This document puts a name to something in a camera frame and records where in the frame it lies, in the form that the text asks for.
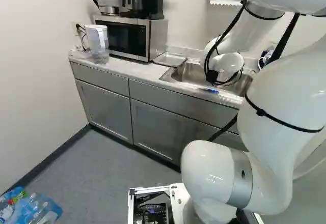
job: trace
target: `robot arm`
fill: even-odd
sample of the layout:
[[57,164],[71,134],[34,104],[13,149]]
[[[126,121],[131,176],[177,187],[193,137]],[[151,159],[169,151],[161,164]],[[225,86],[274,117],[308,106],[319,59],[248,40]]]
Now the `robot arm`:
[[[326,0],[249,0],[248,4],[275,9],[278,16],[282,11],[323,15]],[[244,11],[241,17],[254,16]],[[219,53],[250,48],[246,41],[242,48],[233,36],[241,36],[241,28],[254,42],[272,26],[267,20],[256,21],[265,32],[251,37],[248,30],[255,33],[255,27],[239,20],[237,29],[218,46]],[[236,207],[260,214],[278,214],[288,207],[295,160],[326,124],[325,46],[326,35],[256,75],[237,119],[248,153],[206,141],[194,141],[185,148],[182,179],[205,223],[227,223]]]
[[201,66],[205,68],[206,57],[210,56],[208,68],[218,72],[219,82],[227,81],[243,67],[244,60],[238,52],[249,51],[256,46],[285,13],[251,2],[244,3],[243,8],[239,20],[218,47],[211,55],[209,54],[220,37],[214,38],[207,44],[200,60]]

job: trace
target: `drawer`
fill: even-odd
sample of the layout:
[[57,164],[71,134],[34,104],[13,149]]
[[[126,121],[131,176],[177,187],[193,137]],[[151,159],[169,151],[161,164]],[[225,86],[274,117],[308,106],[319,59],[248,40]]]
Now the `drawer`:
[[[129,80],[130,97],[147,104],[222,128],[238,113],[237,109]],[[238,134],[236,125],[229,131]]]
[[129,97],[127,78],[73,62],[70,65],[76,79]]

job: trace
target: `metal tray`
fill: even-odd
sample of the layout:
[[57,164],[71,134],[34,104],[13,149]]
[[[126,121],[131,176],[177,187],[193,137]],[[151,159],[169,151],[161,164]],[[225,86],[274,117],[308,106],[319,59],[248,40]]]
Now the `metal tray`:
[[183,56],[182,54],[164,52],[160,56],[154,58],[153,62],[159,65],[177,68],[186,60],[187,57]]

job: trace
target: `countertop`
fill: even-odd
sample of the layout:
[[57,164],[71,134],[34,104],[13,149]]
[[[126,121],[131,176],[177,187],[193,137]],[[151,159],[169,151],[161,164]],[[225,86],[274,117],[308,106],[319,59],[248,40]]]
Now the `countertop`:
[[69,61],[236,109],[239,109],[243,100],[243,98],[229,93],[210,93],[208,91],[192,89],[187,86],[159,80],[159,78],[165,74],[170,67],[158,65],[153,62],[137,62],[113,56],[110,56],[109,61],[106,64],[95,64],[92,60],[77,59],[72,56],[69,57]]

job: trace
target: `microwave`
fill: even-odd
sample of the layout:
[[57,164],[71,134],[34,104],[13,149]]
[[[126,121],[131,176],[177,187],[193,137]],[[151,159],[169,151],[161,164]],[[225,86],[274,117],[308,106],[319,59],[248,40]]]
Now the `microwave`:
[[166,51],[168,21],[119,16],[93,16],[95,24],[107,26],[111,54],[148,62]]

